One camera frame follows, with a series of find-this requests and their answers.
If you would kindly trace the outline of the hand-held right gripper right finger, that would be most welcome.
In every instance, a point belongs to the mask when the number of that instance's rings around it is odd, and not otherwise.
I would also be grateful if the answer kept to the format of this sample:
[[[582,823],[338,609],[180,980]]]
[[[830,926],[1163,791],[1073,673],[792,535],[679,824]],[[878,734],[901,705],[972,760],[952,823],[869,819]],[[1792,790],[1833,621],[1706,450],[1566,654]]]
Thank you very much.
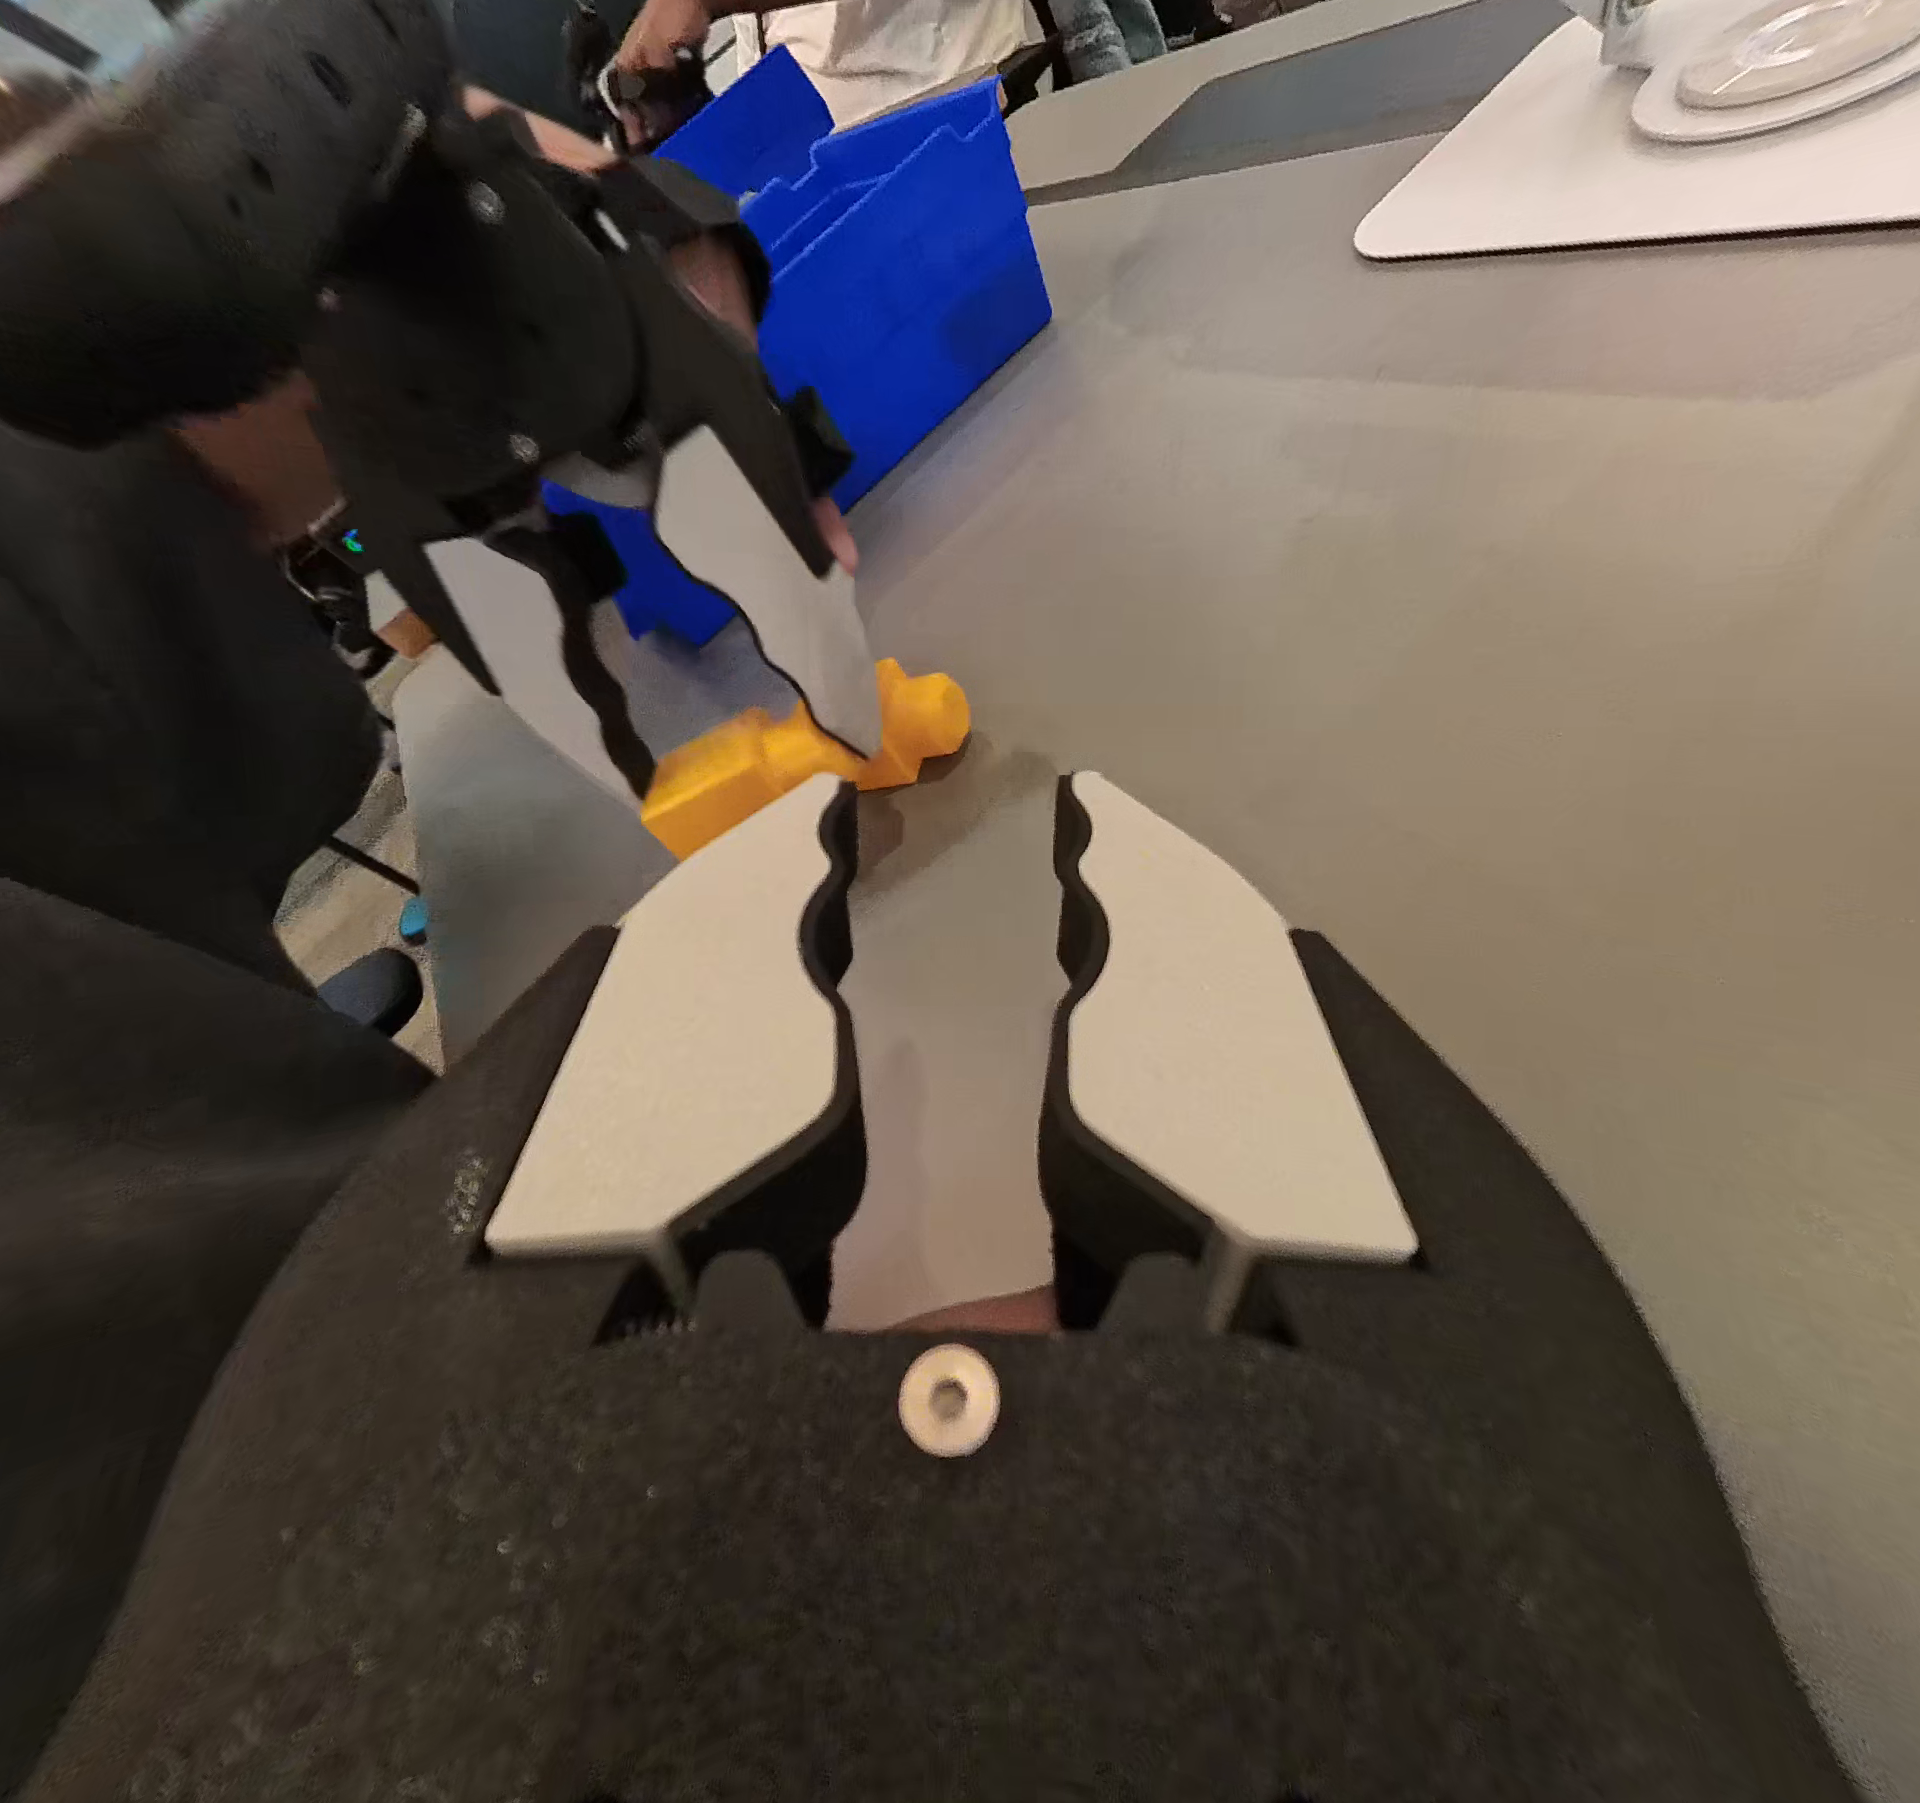
[[[1039,1186],[1063,1332],[1150,1260],[1227,1329],[1260,1273],[1404,1271],[1421,1242],[1290,926],[1240,873],[1080,768],[1054,794],[1056,1004]]]

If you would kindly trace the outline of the round pale disc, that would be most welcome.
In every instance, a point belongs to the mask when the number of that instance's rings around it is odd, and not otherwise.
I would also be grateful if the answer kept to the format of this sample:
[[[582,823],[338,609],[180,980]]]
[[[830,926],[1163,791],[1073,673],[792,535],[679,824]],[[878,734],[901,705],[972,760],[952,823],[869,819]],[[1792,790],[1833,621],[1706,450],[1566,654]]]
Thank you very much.
[[[1918,40],[1918,0],[1773,0],[1742,15],[1680,66],[1690,111],[1742,111],[1833,87]]]

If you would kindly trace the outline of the person's left hand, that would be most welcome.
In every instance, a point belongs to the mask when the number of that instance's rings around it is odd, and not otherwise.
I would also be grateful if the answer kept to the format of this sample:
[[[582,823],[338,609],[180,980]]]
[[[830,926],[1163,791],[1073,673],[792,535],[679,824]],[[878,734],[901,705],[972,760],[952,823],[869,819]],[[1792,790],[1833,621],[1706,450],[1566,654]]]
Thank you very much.
[[[677,282],[718,323],[731,326],[751,349],[758,349],[758,323],[751,279],[737,248],[718,236],[703,236],[667,252]],[[840,567],[859,567],[859,548],[831,495],[813,503],[815,523]]]

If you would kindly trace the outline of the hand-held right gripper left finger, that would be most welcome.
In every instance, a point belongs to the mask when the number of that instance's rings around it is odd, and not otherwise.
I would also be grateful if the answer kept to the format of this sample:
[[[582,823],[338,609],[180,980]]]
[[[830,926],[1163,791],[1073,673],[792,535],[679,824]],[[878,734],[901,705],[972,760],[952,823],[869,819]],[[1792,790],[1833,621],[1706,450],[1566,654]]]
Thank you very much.
[[[618,925],[485,1225],[503,1264],[625,1264],[682,1306],[758,1252],[831,1306],[869,1137],[852,1013],[857,790],[816,775]]]

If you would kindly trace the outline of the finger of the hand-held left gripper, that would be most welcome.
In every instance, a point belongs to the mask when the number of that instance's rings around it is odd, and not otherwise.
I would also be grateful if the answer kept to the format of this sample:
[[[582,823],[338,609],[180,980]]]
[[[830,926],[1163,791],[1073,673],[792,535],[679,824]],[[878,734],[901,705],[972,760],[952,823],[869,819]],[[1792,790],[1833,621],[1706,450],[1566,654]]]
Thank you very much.
[[[859,757],[880,746],[877,658],[852,574],[813,574],[722,438],[699,427],[667,446],[655,499],[662,548],[746,620],[764,663],[821,732]]]
[[[610,599],[584,621],[587,686],[610,684],[601,712],[582,691],[563,657],[563,609],[542,575],[496,546],[454,539],[426,546],[451,609],[487,667],[492,691],[552,752],[627,805],[640,805],[638,765],[622,765],[613,746],[640,738],[638,646]]]

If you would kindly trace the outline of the grey desk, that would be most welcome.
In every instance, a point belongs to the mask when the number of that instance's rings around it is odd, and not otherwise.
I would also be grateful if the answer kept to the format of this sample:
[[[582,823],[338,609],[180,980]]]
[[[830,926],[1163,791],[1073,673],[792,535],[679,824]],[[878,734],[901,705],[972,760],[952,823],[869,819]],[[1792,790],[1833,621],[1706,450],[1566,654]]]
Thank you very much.
[[[1915,1799],[1915,240],[1362,260],[1555,24],[1337,0],[1017,116],[1052,325],[857,516],[972,742],[861,808],[831,1320],[1043,1280],[1052,796],[1100,770],[1551,1173]]]

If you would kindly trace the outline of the yellow toy block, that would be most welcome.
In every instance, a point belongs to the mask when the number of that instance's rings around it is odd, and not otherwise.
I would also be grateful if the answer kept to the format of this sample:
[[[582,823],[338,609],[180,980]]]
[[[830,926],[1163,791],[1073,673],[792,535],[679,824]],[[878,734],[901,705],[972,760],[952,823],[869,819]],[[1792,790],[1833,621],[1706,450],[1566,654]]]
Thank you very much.
[[[877,661],[880,742],[859,765],[862,794],[919,784],[931,765],[958,757],[972,735],[972,708],[949,673],[911,673],[896,658]]]
[[[862,760],[821,732],[807,706],[787,717],[742,711],[659,759],[640,823],[676,860],[779,803],[799,784],[859,777]]]

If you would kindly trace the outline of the white flat base plate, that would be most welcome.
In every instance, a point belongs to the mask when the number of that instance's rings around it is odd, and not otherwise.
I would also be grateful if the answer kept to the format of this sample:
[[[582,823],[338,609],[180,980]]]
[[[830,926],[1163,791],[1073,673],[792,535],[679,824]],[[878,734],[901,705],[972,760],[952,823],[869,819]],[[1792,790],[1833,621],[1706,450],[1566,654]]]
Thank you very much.
[[[1580,19],[1483,96],[1357,224],[1371,263],[1908,226],[1918,212],[1915,40],[1848,78],[1732,109],[1680,78],[1764,11],[1817,0],[1656,0],[1637,63]]]

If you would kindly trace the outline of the person's left forearm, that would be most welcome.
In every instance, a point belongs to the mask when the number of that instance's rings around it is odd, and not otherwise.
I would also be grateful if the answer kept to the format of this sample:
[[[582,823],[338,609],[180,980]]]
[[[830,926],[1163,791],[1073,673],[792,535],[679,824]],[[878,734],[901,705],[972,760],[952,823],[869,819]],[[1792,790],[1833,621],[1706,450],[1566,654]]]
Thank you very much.
[[[320,398],[303,375],[216,416],[187,416],[168,435],[227,493],[250,539],[281,550],[343,507],[343,488],[318,430]]]

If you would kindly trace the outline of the person's dark sweatshirt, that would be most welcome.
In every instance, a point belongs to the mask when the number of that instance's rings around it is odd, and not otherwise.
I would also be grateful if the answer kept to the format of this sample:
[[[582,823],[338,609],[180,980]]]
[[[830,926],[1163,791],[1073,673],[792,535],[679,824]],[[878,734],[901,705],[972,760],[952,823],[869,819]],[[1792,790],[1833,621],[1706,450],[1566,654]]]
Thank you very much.
[[[366,688],[162,432],[2,445],[2,1783],[60,1727],[247,1314],[426,1087],[276,936]]]

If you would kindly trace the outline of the office chair base with casters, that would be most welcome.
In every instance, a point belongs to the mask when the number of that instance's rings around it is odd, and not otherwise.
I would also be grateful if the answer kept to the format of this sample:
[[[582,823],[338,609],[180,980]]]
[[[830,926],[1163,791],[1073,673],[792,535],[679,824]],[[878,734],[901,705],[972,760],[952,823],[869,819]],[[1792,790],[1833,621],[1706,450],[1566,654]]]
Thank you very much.
[[[400,868],[397,868],[397,865],[384,860],[383,857],[371,857],[357,843],[349,841],[349,837],[344,835],[337,834],[337,835],[327,837],[324,848],[327,848],[327,855],[332,857],[334,860],[349,865],[352,868],[371,878],[378,878],[384,886],[400,894],[397,936],[403,945],[412,949],[419,949],[427,939],[427,926],[431,926],[427,906],[423,904],[422,894],[419,894],[419,882],[403,873]]]

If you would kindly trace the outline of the blue plastic bin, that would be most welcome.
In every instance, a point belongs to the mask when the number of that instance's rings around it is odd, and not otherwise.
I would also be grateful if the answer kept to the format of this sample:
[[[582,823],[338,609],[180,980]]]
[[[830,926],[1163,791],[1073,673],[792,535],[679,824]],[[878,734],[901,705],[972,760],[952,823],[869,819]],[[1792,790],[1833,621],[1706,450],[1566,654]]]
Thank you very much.
[[[650,156],[746,202],[778,181],[797,181],[834,116],[787,45],[763,55]]]
[[[737,205],[773,268],[763,365],[852,449],[843,514],[1052,318],[995,76],[834,132]]]

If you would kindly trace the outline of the black device green display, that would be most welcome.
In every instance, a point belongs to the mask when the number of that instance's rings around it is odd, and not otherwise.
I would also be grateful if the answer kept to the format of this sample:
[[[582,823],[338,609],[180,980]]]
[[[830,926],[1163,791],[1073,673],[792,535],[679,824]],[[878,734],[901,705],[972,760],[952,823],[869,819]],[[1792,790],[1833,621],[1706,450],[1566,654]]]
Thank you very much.
[[[275,554],[281,574],[328,635],[378,642],[369,592],[377,570],[344,499],[337,499]]]

